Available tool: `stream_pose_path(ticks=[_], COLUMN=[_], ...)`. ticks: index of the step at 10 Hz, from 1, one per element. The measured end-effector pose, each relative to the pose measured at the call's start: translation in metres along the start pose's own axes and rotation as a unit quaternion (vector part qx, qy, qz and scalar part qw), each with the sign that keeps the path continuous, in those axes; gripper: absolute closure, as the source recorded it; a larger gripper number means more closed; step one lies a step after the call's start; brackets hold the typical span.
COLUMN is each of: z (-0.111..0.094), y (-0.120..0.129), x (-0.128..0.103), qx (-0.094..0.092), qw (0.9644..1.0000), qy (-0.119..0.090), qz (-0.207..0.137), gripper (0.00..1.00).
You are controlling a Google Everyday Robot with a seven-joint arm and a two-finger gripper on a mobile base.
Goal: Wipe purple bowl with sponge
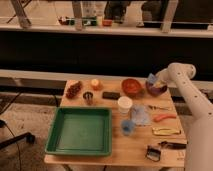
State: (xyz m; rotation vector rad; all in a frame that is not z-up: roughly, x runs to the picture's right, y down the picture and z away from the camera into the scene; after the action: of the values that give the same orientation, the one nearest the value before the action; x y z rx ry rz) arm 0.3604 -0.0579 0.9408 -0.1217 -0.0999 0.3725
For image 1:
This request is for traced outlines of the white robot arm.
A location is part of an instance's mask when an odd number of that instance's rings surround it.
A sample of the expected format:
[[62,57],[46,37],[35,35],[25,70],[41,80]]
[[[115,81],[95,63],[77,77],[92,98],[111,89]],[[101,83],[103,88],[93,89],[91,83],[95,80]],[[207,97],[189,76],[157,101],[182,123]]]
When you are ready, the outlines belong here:
[[157,78],[176,85],[195,119],[188,135],[185,171],[213,171],[213,103],[191,81],[195,74],[192,64],[171,63]]

